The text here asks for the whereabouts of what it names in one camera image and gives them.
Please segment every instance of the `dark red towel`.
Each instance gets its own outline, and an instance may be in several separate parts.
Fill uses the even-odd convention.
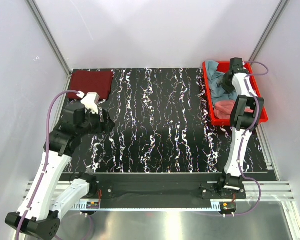
[[[83,71],[72,74],[70,90],[87,93],[98,93],[100,100],[107,100],[111,92],[111,84],[114,77],[112,71]],[[75,93],[68,93],[69,99],[80,99]]]

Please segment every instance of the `red cloth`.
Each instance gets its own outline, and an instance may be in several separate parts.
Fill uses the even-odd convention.
[[[218,119],[230,119],[230,115],[232,110],[234,109],[235,103],[236,102],[234,100],[218,101],[214,105],[214,115]],[[251,110],[249,107],[246,107],[245,112],[253,113],[254,111]]]
[[[72,74],[70,90],[83,93],[98,93],[100,100],[107,100],[111,92],[114,77],[112,71],[84,71],[79,70]],[[68,93],[69,99],[80,99],[75,93]]]

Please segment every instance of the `pink cloth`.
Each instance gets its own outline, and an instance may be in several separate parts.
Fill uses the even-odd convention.
[[[214,105],[214,115],[218,119],[230,119],[230,115],[231,115],[232,110],[234,109],[235,103],[236,102],[234,100],[218,101]],[[246,107],[245,111],[249,112],[249,113],[254,112],[249,107]]]

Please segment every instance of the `metal corner post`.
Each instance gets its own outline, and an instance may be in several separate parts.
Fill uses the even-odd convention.
[[[281,17],[282,13],[285,11],[288,3],[290,0],[281,0],[276,7],[268,25],[266,26],[259,42],[257,43],[253,53],[249,59],[249,61],[255,61],[259,52],[261,51],[262,47],[264,46],[266,40],[268,39],[269,35],[271,34],[272,30],[274,29],[276,23],[278,22],[279,18]]]
[[[25,0],[25,2],[28,4],[31,12],[33,13],[38,25],[40,26],[44,36],[46,37],[50,47],[52,48],[56,58],[58,59],[59,63],[61,64],[65,74],[69,77],[71,75],[71,69],[69,68],[64,56],[62,55],[54,37],[52,36],[47,23],[42,16],[35,0]]]

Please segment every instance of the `metal floor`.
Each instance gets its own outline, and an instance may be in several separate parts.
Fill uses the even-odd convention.
[[[238,212],[251,208],[247,202],[237,206]],[[99,211],[92,215],[92,221],[93,231],[84,238],[90,220],[70,211],[57,235],[63,240],[293,239],[280,202],[261,202],[255,211],[239,217],[223,218],[216,212]]]

